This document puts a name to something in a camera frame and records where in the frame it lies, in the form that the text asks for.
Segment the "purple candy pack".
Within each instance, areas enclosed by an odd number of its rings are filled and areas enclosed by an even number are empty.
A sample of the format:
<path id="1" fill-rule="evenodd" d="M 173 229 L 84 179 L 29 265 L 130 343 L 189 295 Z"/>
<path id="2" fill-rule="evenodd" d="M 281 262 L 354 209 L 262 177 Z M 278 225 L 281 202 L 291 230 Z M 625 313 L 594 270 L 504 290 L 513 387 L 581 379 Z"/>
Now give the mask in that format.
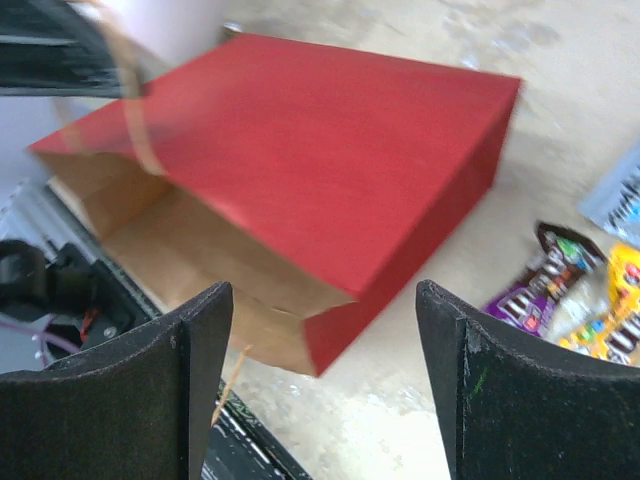
<path id="1" fill-rule="evenodd" d="M 585 275 L 606 262 L 588 237 L 565 226 L 538 221 L 540 246 L 520 275 L 482 311 L 536 337 L 544 337 L 561 300 Z"/>

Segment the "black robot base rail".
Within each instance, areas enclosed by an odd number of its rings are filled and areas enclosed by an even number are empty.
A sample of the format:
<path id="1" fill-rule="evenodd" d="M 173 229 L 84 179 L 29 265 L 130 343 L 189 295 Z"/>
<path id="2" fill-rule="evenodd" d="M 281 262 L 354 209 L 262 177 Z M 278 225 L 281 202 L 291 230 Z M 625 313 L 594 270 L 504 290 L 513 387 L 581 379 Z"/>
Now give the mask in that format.
<path id="1" fill-rule="evenodd" d="M 162 313 L 47 187 L 20 183 L 1 236 L 33 267 L 101 284 L 88 312 L 1 308 L 5 479 L 303 479 L 306 471 L 237 397 L 222 399 L 233 311 L 220 283 Z"/>

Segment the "yellow candy pack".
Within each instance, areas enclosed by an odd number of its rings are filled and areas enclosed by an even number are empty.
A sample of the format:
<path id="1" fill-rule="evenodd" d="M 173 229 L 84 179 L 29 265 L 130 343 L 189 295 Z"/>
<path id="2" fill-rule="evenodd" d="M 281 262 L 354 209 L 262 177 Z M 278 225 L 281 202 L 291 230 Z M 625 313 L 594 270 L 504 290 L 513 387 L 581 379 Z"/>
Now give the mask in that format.
<path id="1" fill-rule="evenodd" d="M 618 243 L 607 267 L 609 307 L 556 344 L 625 366 L 639 366 L 639 251 Z"/>

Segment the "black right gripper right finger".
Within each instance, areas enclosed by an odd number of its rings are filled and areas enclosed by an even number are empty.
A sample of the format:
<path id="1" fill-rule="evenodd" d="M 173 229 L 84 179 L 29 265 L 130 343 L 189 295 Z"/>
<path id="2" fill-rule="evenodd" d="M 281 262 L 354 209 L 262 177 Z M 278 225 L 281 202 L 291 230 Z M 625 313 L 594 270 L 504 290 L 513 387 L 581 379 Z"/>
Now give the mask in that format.
<path id="1" fill-rule="evenodd" d="M 416 315 L 451 478 L 638 478 L 638 369 L 526 334 L 431 280 Z"/>

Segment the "white blue snack wrapper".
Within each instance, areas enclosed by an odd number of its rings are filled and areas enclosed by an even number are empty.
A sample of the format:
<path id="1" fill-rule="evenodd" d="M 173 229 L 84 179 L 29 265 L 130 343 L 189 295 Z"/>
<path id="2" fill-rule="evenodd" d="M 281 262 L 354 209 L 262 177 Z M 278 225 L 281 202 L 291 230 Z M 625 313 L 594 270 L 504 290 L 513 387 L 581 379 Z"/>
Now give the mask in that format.
<path id="1" fill-rule="evenodd" d="M 586 195 L 578 211 L 602 230 L 639 248 L 639 143 Z"/>

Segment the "red paper bag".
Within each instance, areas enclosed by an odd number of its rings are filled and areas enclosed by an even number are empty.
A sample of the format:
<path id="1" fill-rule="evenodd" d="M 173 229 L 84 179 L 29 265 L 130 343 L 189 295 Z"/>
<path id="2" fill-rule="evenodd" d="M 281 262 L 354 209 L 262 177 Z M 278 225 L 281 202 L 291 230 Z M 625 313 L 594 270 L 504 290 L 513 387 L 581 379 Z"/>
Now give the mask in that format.
<path id="1" fill-rule="evenodd" d="M 31 146 L 160 306 L 321 375 L 491 187 L 518 78 L 243 33 Z"/>

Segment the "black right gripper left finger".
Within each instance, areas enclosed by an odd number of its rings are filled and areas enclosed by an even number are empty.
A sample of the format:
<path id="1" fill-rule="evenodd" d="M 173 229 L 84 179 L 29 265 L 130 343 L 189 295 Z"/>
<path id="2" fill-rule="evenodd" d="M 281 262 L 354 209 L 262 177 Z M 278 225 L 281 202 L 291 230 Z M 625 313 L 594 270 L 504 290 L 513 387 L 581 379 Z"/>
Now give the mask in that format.
<path id="1" fill-rule="evenodd" d="M 196 479 L 233 315 L 219 282 L 42 371 L 1 377 L 5 479 Z"/>

